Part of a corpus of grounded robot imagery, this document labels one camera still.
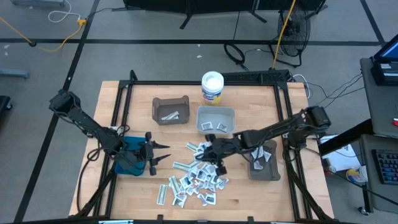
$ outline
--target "wooden tabletop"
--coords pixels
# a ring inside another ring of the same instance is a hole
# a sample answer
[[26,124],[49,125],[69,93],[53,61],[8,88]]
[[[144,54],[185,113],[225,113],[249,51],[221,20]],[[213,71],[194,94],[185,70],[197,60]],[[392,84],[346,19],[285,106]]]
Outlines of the wooden tabletop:
[[[293,113],[307,107],[307,98],[302,83],[289,83],[289,96]],[[118,82],[103,82],[99,93],[94,119],[102,126],[109,126],[118,90]],[[188,95],[190,100],[190,117],[187,124],[159,126],[152,119],[152,99],[180,98]],[[169,184],[168,178],[175,175],[181,178],[185,173],[172,168],[174,161],[188,164],[193,160],[192,151],[185,145],[187,142],[198,144],[205,141],[199,134],[195,121],[197,109],[202,105],[201,87],[186,85],[134,85],[127,124],[131,130],[127,136],[143,137],[151,131],[153,140],[170,146],[169,149],[156,149],[155,156],[171,154],[157,166],[157,175],[150,176],[148,170],[140,177],[118,175],[111,218],[151,219],[163,214],[165,220],[224,220],[247,221],[253,216],[255,221],[294,221],[292,202],[289,192],[285,162],[282,158],[281,138],[274,138],[278,143],[277,165],[281,175],[279,181],[253,181],[248,179],[247,162],[240,155],[233,155],[224,160],[229,179],[224,190],[217,190],[216,205],[202,207],[196,195],[189,196],[184,208],[172,206],[174,199],[171,188],[167,190],[165,205],[157,205],[156,200],[160,184]],[[124,101],[118,117],[121,122]],[[235,110],[235,131],[261,129],[278,122],[273,87],[269,86],[226,86],[222,93],[220,106]],[[313,140],[307,141],[308,147],[318,150]],[[96,140],[89,139],[86,154],[96,148]],[[96,162],[90,162],[81,183],[81,207],[84,206],[98,187],[103,154]],[[329,193],[326,186],[320,158],[315,153],[302,150],[302,162],[305,170],[308,191],[312,194],[323,211],[333,217]],[[301,217],[304,217],[302,196],[296,188]],[[101,213],[104,213],[108,191],[105,190]],[[76,214],[76,193],[73,198],[70,214]]]

